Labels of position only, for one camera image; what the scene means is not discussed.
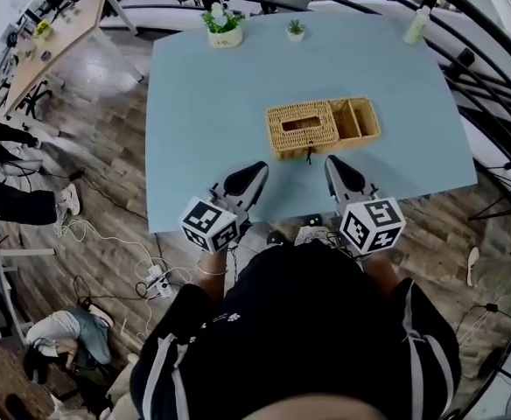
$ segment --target black hair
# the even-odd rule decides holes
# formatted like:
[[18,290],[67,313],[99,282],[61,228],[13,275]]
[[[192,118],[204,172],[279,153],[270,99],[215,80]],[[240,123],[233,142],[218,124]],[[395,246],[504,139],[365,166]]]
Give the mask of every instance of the black hair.
[[47,365],[49,360],[39,350],[36,341],[28,347],[24,355],[24,373],[31,382],[44,384],[47,381]]

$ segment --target wooden floor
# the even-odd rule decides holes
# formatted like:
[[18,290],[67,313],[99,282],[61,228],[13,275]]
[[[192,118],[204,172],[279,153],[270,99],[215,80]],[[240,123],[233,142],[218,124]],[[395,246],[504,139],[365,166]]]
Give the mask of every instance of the wooden floor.
[[[150,67],[152,42],[133,38],[127,32],[112,33],[114,41],[142,71]],[[199,251],[183,240],[179,233],[148,233],[144,180],[144,132],[148,80],[135,83],[119,72],[94,43],[75,51],[56,68],[66,80],[63,89],[42,108],[41,117],[57,127],[61,135],[44,137],[41,150],[23,150],[27,157],[43,158],[45,168],[67,176],[83,167],[84,179],[76,181],[82,201],[78,220],[89,221],[98,234],[116,236],[126,242],[140,242],[152,256],[162,256],[171,266],[195,269]],[[67,184],[62,178],[32,177],[32,190],[57,190]],[[479,184],[452,192],[410,199],[402,203],[408,220],[393,263],[398,272],[414,277],[437,308],[453,325],[473,303],[494,300],[465,286],[466,259],[470,248],[477,245],[484,256],[504,256],[511,251],[511,217],[468,222],[467,217],[500,196],[487,178],[479,176]],[[499,204],[508,208],[508,203]],[[296,220],[274,225],[294,236]],[[144,276],[148,256],[136,244],[101,239],[91,227],[73,227],[73,234],[58,237],[53,227],[2,225],[9,234],[11,247],[55,248],[54,257],[26,259],[20,263],[17,288],[22,306],[34,320],[72,306],[77,295],[73,281],[82,277],[93,295],[135,298],[135,285]],[[270,225],[252,227],[237,250],[237,265],[243,265],[264,247]],[[234,259],[228,258],[229,266]],[[325,290],[326,269],[317,269],[315,291]],[[227,287],[234,283],[234,272],[227,275]],[[86,289],[81,285],[81,295]],[[157,299],[121,300],[98,298],[95,302],[115,320],[109,340],[115,364],[121,365],[126,353],[137,352],[147,333],[165,313],[167,301]],[[468,317],[461,332],[477,319]],[[454,404],[463,406],[480,386],[474,380],[479,364],[496,345],[510,338],[511,321],[496,315],[480,328],[462,348],[464,378]],[[0,349],[0,412],[4,414],[4,398],[19,394],[36,417],[45,418],[52,409],[47,390],[63,392],[70,384],[62,376],[44,387],[26,381],[20,356]]]

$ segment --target small potted plant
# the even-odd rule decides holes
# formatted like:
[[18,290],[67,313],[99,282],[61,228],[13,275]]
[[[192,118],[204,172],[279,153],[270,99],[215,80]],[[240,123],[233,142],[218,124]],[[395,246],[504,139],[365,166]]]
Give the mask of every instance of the small potted plant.
[[237,46],[242,42],[240,21],[245,16],[224,10],[220,3],[213,3],[211,11],[203,14],[203,21],[209,34],[209,45],[213,48]]
[[34,38],[48,40],[53,35],[53,28],[47,20],[42,20],[34,30]]
[[298,42],[305,36],[305,26],[300,20],[293,19],[287,25],[287,36],[292,42]]

